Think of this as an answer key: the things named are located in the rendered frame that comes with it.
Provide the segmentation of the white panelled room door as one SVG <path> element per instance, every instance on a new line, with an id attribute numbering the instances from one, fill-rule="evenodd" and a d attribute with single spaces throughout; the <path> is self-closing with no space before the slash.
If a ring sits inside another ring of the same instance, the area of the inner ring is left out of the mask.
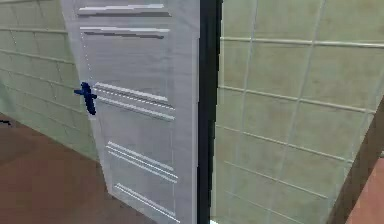
<path id="1" fill-rule="evenodd" d="M 109 194 L 197 224 L 199 0 L 60 0 Z"/>

